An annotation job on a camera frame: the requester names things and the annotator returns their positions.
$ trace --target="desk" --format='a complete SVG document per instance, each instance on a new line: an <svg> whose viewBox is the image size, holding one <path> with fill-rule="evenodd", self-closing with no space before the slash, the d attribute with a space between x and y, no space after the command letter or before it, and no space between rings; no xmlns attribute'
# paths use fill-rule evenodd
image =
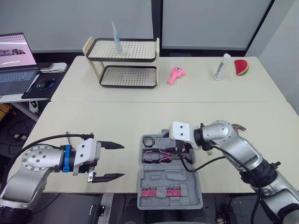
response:
<svg viewBox="0 0 299 224"><path fill-rule="evenodd" d="M141 137L159 134L172 121L210 124L217 119L243 125L247 138L269 162L280 161L279 171L299 189L298 116L287 102L281 103L112 103L112 102L50 102L44 109L25 145L43 137L70 133L93 132L95 139L114 141L125 148L101 150L97 175L125 173L107 183L87 183L87 174L52 173L47 192L68 193L135 193ZM76 147L82 141L71 138ZM60 146L67 139L47 141ZM195 151L195 167L220 156L203 150ZM21 156L10 175L20 165ZM240 180L236 169L227 161L214 162L198 172L203 193L253 192Z"/></svg>
<svg viewBox="0 0 299 224"><path fill-rule="evenodd" d="M73 61L51 101L72 102L285 102L256 57L246 57L249 71L245 76L235 75L233 58L227 75L217 82L213 76L220 57L161 57L160 83L153 89L105 88L90 67L85 56ZM186 70L177 85L166 83L172 67Z"/></svg>
<svg viewBox="0 0 299 224"><path fill-rule="evenodd" d="M53 70L58 70L58 69L59 70L66 70L66 68L67 68L67 64L66 63L54 63L53 67L50 70L40 70L40 71L41 72L47 72L47 71L53 71ZM39 77L39 75L36 76L36 78L32 81L31 85L36 81L36 79L38 77ZM20 104L20 102L40 101L40 100L47 100L49 98L22 99L21 98L22 96L23 96L23 93L0 96L0 104L11 103L16 108L18 108L20 111L22 111L24 114L26 114L28 117L30 117L34 121L37 121L38 120L38 116L36 114L34 114L33 112L31 112L23 104Z"/></svg>

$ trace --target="pink toy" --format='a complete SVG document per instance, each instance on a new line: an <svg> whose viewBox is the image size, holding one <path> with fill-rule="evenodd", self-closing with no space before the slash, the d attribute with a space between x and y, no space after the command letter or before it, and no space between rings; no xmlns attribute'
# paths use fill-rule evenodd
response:
<svg viewBox="0 0 299 224"><path fill-rule="evenodd" d="M168 79L168 84L169 85L173 85L175 84L175 80L176 78L180 78L181 76L185 75L186 72L184 69L180 68L180 67L173 67L171 70L171 77L170 79Z"/></svg>

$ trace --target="dish rack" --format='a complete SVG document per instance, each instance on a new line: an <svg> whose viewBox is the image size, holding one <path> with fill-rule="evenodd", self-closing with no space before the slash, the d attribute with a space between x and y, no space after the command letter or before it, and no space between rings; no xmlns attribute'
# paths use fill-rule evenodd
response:
<svg viewBox="0 0 299 224"><path fill-rule="evenodd" d="M120 39L123 54L116 51L113 38L89 37L83 53L104 87L154 88L159 83L159 38ZM101 66L98 72L95 63Z"/></svg>

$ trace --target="laptop screen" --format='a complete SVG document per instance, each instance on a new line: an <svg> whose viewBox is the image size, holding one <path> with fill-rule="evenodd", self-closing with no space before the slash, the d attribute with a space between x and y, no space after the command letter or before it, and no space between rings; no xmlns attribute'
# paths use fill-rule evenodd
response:
<svg viewBox="0 0 299 224"><path fill-rule="evenodd" d="M0 35L0 69L20 66L36 67L24 34Z"/></svg>

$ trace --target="robotic arm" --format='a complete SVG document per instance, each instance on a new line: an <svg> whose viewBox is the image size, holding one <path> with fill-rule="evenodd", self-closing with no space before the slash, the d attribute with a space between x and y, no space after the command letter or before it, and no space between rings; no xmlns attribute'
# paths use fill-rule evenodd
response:
<svg viewBox="0 0 299 224"><path fill-rule="evenodd" d="M100 158L101 147L124 148L122 145L96 141L93 134L84 135L77 149L71 145L54 147L39 144L27 149L21 165L0 194L0 223L22 224L29 222L51 172L88 172L87 182L108 182L124 174L105 174L96 177L94 167Z"/></svg>
<svg viewBox="0 0 299 224"><path fill-rule="evenodd" d="M276 169L280 162L269 164L263 156L239 136L238 131L246 129L240 125L217 120L200 128L194 125L174 122L170 128L170 138L188 142L194 149L202 147L207 151L218 145L224 156L239 171L241 179L251 185L255 192L262 189L261 205L273 223L299 224L299 193ZM257 177L258 182L231 154Z"/></svg>

